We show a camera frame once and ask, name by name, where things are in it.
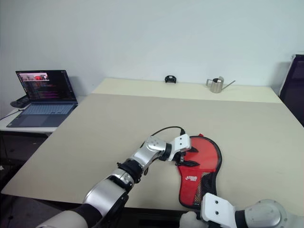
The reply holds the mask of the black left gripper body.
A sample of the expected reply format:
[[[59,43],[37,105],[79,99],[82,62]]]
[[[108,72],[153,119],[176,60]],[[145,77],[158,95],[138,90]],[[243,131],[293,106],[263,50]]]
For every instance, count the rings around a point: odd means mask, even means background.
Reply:
[[[174,155],[174,161],[176,166],[181,166],[181,162],[184,161],[184,156],[186,155],[186,151],[177,152]]]

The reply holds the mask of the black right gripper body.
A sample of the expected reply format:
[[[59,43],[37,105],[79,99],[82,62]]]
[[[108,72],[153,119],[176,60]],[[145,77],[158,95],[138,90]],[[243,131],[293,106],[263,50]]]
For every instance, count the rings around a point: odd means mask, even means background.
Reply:
[[[228,213],[219,208],[199,211],[197,218],[208,228],[228,228]]]

